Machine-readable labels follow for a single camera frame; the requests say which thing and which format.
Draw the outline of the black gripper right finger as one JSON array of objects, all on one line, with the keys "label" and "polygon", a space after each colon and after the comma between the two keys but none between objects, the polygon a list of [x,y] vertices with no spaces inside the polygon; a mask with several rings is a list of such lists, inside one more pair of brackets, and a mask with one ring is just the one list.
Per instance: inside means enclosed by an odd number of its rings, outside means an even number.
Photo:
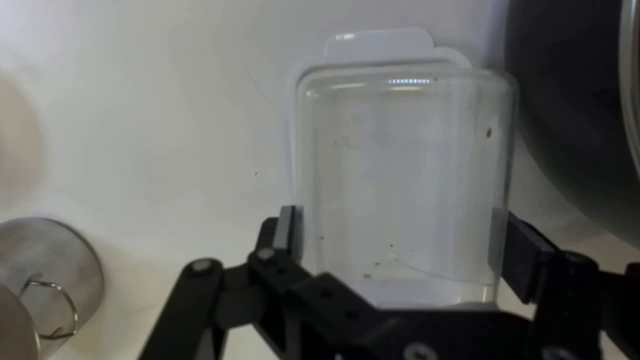
[{"label": "black gripper right finger", "polygon": [[529,319],[500,309],[390,309],[390,315],[401,321],[404,340],[423,340],[437,360],[601,360],[600,334],[628,360],[640,360],[635,261],[605,271],[510,213],[502,280],[534,306]]}]

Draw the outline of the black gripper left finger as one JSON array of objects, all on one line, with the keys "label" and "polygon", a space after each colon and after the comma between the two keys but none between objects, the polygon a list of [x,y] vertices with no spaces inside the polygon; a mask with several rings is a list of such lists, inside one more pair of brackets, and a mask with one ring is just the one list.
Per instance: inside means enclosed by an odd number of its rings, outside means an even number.
[{"label": "black gripper left finger", "polygon": [[298,247],[298,207],[281,206],[262,221],[244,263],[185,263],[137,360],[224,360],[228,334],[244,326],[280,360],[374,360],[361,340],[366,302],[304,269]]}]

